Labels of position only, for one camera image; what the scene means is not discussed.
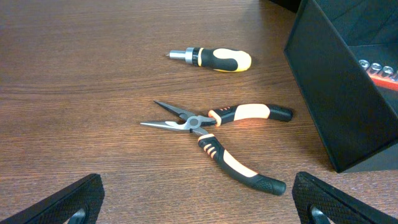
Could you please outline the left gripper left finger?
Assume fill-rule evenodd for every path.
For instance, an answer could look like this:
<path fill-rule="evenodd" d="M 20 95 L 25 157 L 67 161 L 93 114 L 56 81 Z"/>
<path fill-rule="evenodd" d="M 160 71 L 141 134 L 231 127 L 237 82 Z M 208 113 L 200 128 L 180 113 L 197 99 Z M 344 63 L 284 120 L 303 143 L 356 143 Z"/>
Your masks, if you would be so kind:
<path fill-rule="evenodd" d="M 96 223 L 104 199 L 99 174 L 89 174 L 1 223 Z"/>

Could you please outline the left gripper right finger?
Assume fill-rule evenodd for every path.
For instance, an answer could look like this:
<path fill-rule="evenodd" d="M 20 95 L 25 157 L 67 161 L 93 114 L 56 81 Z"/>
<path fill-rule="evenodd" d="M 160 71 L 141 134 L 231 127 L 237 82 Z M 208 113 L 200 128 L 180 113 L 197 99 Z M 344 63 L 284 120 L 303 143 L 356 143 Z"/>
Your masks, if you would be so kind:
<path fill-rule="evenodd" d="M 295 176 L 292 196 L 301 223 L 397 224 L 397 219 L 307 172 Z"/>

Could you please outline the orange socket holder rail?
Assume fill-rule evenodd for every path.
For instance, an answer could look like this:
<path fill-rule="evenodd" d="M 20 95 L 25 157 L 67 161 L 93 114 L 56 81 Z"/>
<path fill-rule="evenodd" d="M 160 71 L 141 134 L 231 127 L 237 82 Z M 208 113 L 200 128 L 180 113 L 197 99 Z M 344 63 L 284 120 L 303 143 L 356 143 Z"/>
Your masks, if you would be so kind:
<path fill-rule="evenodd" d="M 358 62 L 376 86 L 397 91 L 397 70 L 379 63 L 369 63 L 363 59 Z"/>

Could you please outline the yellow black stubby screwdriver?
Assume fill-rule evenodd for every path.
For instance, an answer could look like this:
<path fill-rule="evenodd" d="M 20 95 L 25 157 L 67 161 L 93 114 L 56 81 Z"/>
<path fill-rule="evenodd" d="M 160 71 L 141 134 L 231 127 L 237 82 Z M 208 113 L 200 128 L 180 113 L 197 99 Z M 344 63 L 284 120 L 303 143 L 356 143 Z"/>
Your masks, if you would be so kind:
<path fill-rule="evenodd" d="M 242 50 L 203 47 L 188 47 L 185 50 L 171 50 L 166 56 L 183 60 L 196 67 L 207 67 L 219 72 L 243 72 L 252 64 L 251 56 Z"/>

